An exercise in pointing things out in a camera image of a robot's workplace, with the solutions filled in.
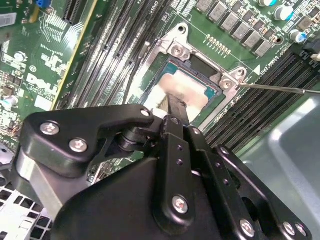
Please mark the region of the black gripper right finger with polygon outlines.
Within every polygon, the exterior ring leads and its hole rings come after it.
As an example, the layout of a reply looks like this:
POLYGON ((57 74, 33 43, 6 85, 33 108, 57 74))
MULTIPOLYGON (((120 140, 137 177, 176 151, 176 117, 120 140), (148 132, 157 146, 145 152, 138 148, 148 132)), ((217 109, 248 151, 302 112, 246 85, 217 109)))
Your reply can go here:
POLYGON ((210 148, 202 132, 189 124, 184 102, 176 107, 192 167, 201 174, 223 240, 313 239, 308 227, 231 150, 210 148))

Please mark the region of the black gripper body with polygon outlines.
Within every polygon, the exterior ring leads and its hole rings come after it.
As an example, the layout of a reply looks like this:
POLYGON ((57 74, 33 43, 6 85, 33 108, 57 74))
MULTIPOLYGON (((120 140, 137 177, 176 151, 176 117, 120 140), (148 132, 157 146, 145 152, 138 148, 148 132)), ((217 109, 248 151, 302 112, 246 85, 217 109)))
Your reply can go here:
POLYGON ((188 230, 171 236, 152 213, 157 160, 141 160, 73 196, 52 226, 54 240, 231 240, 220 231, 202 178, 192 176, 196 217, 188 230))

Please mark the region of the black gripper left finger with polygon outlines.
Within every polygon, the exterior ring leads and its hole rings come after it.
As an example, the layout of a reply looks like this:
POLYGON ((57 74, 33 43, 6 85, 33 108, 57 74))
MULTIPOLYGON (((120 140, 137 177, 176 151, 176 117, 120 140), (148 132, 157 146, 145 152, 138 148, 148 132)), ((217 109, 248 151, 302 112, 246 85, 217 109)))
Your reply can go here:
POLYGON ((190 228, 196 218, 190 145, 173 95, 158 117, 140 104, 34 113, 13 162, 54 221, 75 195, 142 160, 156 159, 152 215, 159 228, 190 228))

